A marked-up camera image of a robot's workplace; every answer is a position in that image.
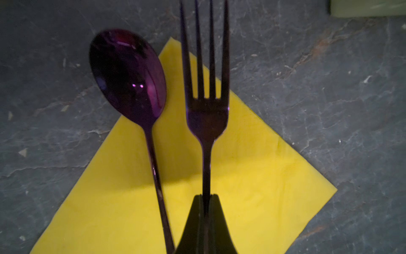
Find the stone countertop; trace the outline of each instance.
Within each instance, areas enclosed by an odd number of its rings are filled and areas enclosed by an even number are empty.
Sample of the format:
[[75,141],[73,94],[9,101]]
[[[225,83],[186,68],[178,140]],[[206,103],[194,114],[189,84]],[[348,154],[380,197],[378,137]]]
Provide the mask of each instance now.
[[[405,253],[406,18],[327,8],[231,0],[231,89],[338,188],[287,253]],[[208,0],[200,13],[206,31]],[[31,250],[119,117],[90,71],[95,34],[129,29],[159,52],[178,16],[176,0],[0,4],[0,252]]]

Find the spoon bowl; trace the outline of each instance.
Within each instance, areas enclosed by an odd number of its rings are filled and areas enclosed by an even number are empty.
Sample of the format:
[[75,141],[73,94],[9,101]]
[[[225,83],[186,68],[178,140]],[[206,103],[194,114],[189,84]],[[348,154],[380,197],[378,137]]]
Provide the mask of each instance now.
[[100,90],[122,115],[145,133],[158,198],[166,252],[175,251],[158,173],[152,127],[166,101],[165,75],[153,48],[141,36],[122,29],[100,32],[89,50],[90,66]]

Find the green object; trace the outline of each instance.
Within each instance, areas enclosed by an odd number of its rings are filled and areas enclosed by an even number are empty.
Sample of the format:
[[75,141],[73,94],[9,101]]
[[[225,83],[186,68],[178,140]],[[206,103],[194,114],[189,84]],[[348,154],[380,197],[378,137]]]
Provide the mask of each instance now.
[[406,0],[331,0],[335,17],[377,17],[406,15]]
[[[175,254],[203,254],[203,198],[196,195]],[[218,195],[209,202],[209,254],[237,254]]]

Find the purple fork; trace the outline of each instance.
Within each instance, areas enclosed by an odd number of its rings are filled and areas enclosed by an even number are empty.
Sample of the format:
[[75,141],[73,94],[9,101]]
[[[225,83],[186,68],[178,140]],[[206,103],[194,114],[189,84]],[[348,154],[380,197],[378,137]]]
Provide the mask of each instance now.
[[216,139],[227,127],[230,97],[229,67],[229,12],[228,0],[224,1],[224,32],[221,74],[221,95],[216,97],[216,73],[214,63],[213,1],[210,0],[210,78],[209,97],[204,96],[203,67],[200,41],[198,0],[195,0],[196,43],[197,43],[197,98],[193,98],[192,76],[183,2],[180,0],[180,26],[182,43],[183,76],[185,83],[186,119],[190,131],[199,140],[203,150],[203,211],[205,216],[204,249],[208,248],[208,211],[210,200],[210,161]]

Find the yellow napkin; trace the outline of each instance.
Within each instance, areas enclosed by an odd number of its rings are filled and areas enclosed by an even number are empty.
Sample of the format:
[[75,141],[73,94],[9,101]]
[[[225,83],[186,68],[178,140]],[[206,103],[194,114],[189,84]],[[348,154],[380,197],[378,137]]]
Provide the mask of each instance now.
[[[178,244],[193,197],[201,193],[202,152],[186,125],[180,43],[169,39],[160,60],[168,95],[153,135]],[[193,55],[191,66],[196,70]],[[207,68],[204,75],[208,80]],[[336,188],[234,93],[230,96],[228,127],[212,153],[212,193],[220,196],[239,253],[285,253]],[[138,125],[125,117],[117,121],[31,253],[166,253]]]

